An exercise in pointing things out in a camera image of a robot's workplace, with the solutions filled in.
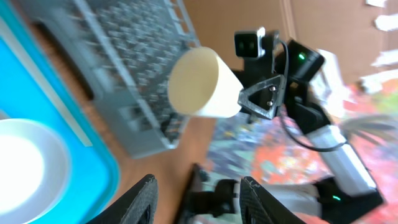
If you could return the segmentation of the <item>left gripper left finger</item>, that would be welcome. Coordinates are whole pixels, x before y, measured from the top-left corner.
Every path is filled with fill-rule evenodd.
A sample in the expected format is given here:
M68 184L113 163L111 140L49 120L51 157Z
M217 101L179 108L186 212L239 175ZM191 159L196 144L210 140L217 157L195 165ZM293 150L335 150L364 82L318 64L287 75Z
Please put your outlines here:
M158 196L157 179L147 174L87 224L153 224Z

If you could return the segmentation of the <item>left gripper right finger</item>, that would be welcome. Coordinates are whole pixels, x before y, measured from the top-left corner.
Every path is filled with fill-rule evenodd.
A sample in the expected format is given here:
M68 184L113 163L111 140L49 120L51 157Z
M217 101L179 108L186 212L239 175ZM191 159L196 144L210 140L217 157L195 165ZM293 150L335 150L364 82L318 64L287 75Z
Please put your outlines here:
M243 224L305 224L250 176L240 181L239 206Z

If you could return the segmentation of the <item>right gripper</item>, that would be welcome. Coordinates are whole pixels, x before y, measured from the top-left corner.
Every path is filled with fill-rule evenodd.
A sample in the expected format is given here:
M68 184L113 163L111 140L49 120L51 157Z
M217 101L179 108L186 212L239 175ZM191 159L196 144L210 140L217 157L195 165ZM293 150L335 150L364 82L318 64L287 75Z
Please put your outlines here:
M257 118L272 120L279 115L284 102L286 78L284 75L274 76L274 49L279 43L279 31L266 31L262 38L265 55L258 59L243 59L243 69L232 69L236 78L243 85L238 104L250 115Z

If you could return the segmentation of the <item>white cup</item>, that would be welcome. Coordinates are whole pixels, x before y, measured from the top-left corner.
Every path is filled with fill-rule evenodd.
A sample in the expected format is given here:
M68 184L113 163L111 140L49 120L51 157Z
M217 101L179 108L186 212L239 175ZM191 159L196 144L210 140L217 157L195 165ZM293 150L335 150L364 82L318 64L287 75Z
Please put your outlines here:
M240 112L241 82L219 55L208 47L187 51L169 77L168 99L184 115L230 118Z

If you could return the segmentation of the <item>white round plate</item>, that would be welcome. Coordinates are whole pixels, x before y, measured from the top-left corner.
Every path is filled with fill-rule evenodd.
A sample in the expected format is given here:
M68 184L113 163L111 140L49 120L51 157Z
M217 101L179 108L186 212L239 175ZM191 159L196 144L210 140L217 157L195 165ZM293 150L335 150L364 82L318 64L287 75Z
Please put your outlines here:
M71 179L67 145L29 119L1 120L1 223L33 222L59 203Z

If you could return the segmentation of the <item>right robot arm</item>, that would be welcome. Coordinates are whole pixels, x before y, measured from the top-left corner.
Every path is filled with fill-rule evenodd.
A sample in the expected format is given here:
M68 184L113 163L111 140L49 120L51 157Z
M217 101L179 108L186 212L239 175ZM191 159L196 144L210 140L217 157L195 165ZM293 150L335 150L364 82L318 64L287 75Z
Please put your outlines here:
M299 213L328 223L351 223L382 205L383 197L368 169L342 130L312 100L310 81L324 57L290 40L283 51L276 30L241 30L234 34L235 53L244 68L235 73L243 84L238 98L252 118L294 120L307 142L319 153L331 176L310 184L261 185L252 177L240 183L239 204L244 223L300 223Z

